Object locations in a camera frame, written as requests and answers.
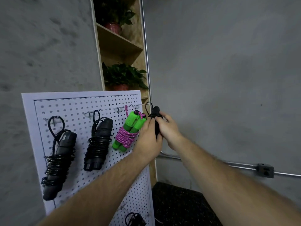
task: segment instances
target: gray wall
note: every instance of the gray wall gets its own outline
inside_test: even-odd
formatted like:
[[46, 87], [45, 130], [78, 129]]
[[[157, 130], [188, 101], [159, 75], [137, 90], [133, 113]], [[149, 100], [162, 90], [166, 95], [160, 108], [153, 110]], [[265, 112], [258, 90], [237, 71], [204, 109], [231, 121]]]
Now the gray wall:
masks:
[[[301, 0], [143, 1], [154, 106], [220, 159], [301, 174]], [[156, 165], [199, 190], [182, 163]], [[301, 180], [261, 180], [301, 206]]]
[[91, 4], [0, 3], [0, 225], [34, 225], [45, 210], [21, 92], [102, 90]]

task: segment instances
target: person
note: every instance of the person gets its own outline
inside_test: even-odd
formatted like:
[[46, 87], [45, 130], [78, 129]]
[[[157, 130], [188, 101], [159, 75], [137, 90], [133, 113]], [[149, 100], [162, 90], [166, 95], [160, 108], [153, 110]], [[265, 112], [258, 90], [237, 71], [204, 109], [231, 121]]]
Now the person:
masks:
[[185, 138], [171, 116], [148, 118], [133, 152], [76, 193], [40, 222], [45, 225], [108, 225], [141, 171], [158, 156], [163, 137], [195, 178], [224, 226], [301, 225], [299, 209], [287, 198], [243, 175]]

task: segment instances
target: wooden bookcase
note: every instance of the wooden bookcase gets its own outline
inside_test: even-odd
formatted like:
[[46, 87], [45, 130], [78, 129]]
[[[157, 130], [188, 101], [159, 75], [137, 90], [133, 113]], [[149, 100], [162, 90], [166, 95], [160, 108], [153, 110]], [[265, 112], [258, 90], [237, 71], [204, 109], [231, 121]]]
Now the wooden bookcase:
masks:
[[[146, 59], [145, 59], [145, 44], [144, 34], [142, 29], [141, 11], [140, 11], [140, 0], [125, 0], [135, 14], [131, 18], [132, 25], [123, 25], [122, 32], [120, 35], [115, 34], [111, 30], [104, 26], [96, 23], [96, 43], [99, 46], [99, 62], [100, 62], [100, 74], [102, 79], [103, 89], [106, 91], [113, 90], [111, 87], [105, 86], [103, 80], [103, 70], [101, 63], [104, 62], [107, 66], [111, 66], [117, 63], [129, 64], [137, 69], [146, 70]], [[144, 74], [146, 77], [144, 83], [149, 86], [147, 73]], [[137, 87], [130, 87], [129, 90], [140, 90], [142, 104], [149, 101], [149, 91]], [[145, 106], [143, 105], [143, 112], [146, 114]], [[156, 169], [155, 162], [150, 163], [150, 177], [152, 186], [156, 183]]]

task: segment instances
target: black speckled floor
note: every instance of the black speckled floor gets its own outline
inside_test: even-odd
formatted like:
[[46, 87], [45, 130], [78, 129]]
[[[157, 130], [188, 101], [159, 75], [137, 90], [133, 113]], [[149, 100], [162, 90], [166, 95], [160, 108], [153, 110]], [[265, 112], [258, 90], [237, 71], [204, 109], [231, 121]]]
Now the black speckled floor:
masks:
[[152, 189], [155, 218], [167, 225], [222, 226], [203, 194], [157, 182]]

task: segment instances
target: forearm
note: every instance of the forearm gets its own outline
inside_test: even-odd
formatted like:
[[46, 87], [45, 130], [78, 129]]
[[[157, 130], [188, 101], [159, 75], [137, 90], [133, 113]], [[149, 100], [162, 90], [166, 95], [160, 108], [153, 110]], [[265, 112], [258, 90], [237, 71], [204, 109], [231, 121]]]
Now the forearm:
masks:
[[147, 164], [139, 154], [131, 153], [55, 209], [40, 225], [108, 225]]
[[286, 198], [179, 137], [175, 150], [224, 226], [297, 225], [300, 213]]

